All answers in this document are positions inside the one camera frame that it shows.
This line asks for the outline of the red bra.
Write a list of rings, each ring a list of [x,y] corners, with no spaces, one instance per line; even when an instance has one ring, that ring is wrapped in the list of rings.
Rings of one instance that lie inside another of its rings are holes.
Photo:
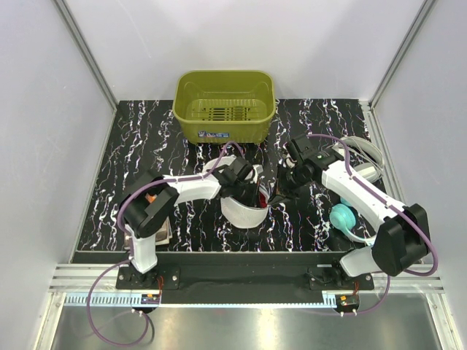
[[[259,192],[258,195],[258,207],[265,209],[269,206],[269,195],[268,193]]]

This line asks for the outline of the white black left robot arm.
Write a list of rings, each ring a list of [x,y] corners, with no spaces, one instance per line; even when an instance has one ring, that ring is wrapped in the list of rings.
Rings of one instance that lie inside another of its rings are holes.
[[[132,280],[143,289],[157,281],[155,236],[174,207],[190,201],[220,199],[222,215],[238,229],[252,229],[266,218],[269,193],[260,185],[263,166],[242,157],[223,156],[189,176],[148,171],[129,187],[117,224],[131,237]]]

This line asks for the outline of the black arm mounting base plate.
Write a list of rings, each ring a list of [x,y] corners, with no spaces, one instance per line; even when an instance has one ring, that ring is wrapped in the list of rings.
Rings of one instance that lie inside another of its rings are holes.
[[[337,275],[340,252],[161,252],[142,274],[119,268],[117,289],[150,294],[162,289],[163,306],[312,307],[334,305],[323,292],[374,290],[370,274]]]

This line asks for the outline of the white mesh laundry bag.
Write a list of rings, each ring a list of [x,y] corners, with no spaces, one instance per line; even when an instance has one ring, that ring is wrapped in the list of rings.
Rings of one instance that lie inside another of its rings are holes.
[[[268,193],[268,189],[260,183],[260,176],[263,173],[263,166],[254,164],[253,171],[249,177],[259,184],[259,190],[262,193]],[[223,216],[235,227],[239,229],[251,229],[259,226],[265,219],[269,211],[269,207],[265,209],[247,207],[233,198],[221,198],[220,207]]]

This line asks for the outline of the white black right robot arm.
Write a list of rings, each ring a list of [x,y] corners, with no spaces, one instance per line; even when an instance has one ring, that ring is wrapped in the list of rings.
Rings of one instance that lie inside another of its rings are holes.
[[[347,289],[363,274],[397,276],[428,254],[433,264],[424,274],[433,274],[439,261],[429,236],[426,210],[391,198],[361,176],[350,166],[347,145],[343,146],[344,154],[331,147],[319,150],[312,145],[313,137],[302,135],[284,145],[269,205],[293,201],[302,187],[316,182],[345,199],[373,227],[373,244],[343,255],[331,271],[333,284]]]

